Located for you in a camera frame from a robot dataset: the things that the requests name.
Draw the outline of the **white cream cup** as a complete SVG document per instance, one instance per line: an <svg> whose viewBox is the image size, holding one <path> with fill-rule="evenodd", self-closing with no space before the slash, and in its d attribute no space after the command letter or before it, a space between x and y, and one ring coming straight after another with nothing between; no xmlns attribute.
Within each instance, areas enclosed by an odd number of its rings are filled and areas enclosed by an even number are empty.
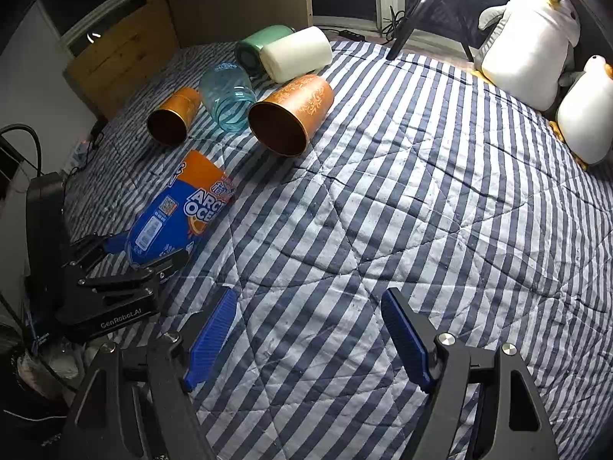
<svg viewBox="0 0 613 460"><path fill-rule="evenodd" d="M333 51L324 32L311 26L264 46L260 59L274 82L285 83L328 66Z"/></svg>

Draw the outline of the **large plush penguin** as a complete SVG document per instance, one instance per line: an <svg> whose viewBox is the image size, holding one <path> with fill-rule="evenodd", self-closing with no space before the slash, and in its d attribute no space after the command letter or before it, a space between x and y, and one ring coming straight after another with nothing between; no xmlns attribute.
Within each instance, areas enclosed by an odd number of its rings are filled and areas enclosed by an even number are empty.
<svg viewBox="0 0 613 460"><path fill-rule="evenodd" d="M478 27L492 32L475 55L476 70L533 109L550 109L581 35L572 1L508 0L482 10Z"/></svg>

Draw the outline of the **black power strip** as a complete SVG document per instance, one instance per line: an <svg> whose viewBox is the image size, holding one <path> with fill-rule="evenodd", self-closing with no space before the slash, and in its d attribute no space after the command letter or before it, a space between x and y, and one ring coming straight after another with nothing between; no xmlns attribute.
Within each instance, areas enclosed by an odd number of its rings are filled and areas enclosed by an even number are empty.
<svg viewBox="0 0 613 460"><path fill-rule="evenodd" d="M348 41L352 41L352 42L365 42L366 41L366 36L351 30L339 30L338 31L338 37L339 38L345 38Z"/></svg>

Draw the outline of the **large copper patterned cup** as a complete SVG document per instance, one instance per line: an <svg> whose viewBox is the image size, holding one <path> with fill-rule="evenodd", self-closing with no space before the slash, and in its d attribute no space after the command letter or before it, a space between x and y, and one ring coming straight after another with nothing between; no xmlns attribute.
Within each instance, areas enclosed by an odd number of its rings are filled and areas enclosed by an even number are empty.
<svg viewBox="0 0 613 460"><path fill-rule="evenodd" d="M289 82L249 108L252 134L270 151L283 157L298 157L323 124L334 91L320 76L308 74Z"/></svg>

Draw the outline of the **clear blue glass jar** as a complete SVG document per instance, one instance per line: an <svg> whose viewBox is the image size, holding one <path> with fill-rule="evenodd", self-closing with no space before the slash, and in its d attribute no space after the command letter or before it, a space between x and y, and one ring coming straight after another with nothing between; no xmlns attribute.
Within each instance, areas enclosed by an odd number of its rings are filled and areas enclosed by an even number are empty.
<svg viewBox="0 0 613 460"><path fill-rule="evenodd" d="M198 91L207 113L225 132L240 133L247 128L247 114L257 99L246 70L232 62L207 67Z"/></svg>

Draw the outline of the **striped blue white bedsheet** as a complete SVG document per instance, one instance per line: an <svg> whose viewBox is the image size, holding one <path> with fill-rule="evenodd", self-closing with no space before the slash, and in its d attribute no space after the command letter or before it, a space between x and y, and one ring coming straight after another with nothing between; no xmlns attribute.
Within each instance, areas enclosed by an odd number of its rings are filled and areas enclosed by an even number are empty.
<svg viewBox="0 0 613 460"><path fill-rule="evenodd" d="M284 159L206 112L176 149L146 119L229 61L184 49L107 126L67 185L74 238L114 234L199 151L233 181L159 316L120 330L141 346L181 326L221 284L239 296L213 378L193 399L221 459L396 459L425 397L382 322L396 287L476 347L512 343L579 459L612 412L612 169L584 170L538 113L423 55L334 44L334 105L306 152Z"/></svg>

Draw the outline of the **green cup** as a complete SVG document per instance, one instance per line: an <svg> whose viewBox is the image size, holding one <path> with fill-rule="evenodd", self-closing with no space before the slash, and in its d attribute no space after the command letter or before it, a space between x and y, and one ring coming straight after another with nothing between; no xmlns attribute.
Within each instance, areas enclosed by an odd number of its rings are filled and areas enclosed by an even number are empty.
<svg viewBox="0 0 613 460"><path fill-rule="evenodd" d="M261 63L261 50L281 38L285 38L295 32L291 26L284 24L271 25L260 29L259 31L248 35L240 41L235 47L235 59L239 66L244 68L244 71L249 77L257 77L265 72Z"/></svg>

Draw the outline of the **blue orange Arctic Ocean cup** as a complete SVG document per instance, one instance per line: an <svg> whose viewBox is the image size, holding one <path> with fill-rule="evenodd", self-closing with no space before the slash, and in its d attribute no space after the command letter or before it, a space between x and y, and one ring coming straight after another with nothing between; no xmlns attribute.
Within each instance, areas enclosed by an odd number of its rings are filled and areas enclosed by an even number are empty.
<svg viewBox="0 0 613 460"><path fill-rule="evenodd" d="M228 176L194 149L129 231L126 252L140 266L177 250L190 251L229 203L235 187Z"/></svg>

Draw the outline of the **small plush penguin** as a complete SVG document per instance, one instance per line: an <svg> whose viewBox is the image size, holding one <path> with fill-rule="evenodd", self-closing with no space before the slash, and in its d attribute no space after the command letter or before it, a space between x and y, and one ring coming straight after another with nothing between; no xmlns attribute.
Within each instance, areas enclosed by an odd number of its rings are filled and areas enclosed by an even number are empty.
<svg viewBox="0 0 613 460"><path fill-rule="evenodd" d="M584 167L603 162L612 149L612 66L592 55L582 71L564 73L568 87L549 125Z"/></svg>

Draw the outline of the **small copper cup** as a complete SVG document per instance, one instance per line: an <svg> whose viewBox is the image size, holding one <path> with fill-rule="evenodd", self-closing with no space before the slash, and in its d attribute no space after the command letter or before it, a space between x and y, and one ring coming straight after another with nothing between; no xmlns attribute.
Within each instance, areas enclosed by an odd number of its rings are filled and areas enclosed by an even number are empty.
<svg viewBox="0 0 613 460"><path fill-rule="evenodd" d="M191 87L182 87L170 95L146 120L151 137L161 145L176 148L186 140L202 97Z"/></svg>

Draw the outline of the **black tripod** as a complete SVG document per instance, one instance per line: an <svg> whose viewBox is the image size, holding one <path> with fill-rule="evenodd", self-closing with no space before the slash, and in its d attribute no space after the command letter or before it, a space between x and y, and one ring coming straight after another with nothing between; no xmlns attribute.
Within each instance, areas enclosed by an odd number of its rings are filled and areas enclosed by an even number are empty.
<svg viewBox="0 0 613 460"><path fill-rule="evenodd" d="M392 34L391 39L388 40L392 42L392 46L390 51L388 51L387 60L395 60L399 56L413 31L418 28L429 13L432 13L436 6L442 7L448 19L457 25L461 48L464 50L467 60L469 62L474 61L473 53L470 51L467 22L458 6L457 0L416 0L413 7L409 10L404 10L401 19L397 18L397 13L392 13Z"/></svg>

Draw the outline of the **wooden plank headboard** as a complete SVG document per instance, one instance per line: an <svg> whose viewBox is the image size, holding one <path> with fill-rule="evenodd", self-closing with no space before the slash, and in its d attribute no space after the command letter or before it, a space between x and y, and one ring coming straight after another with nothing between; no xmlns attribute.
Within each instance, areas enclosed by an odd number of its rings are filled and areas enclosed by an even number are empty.
<svg viewBox="0 0 613 460"><path fill-rule="evenodd" d="M76 56L64 78L93 114L112 118L178 48L167 0L152 0Z"/></svg>

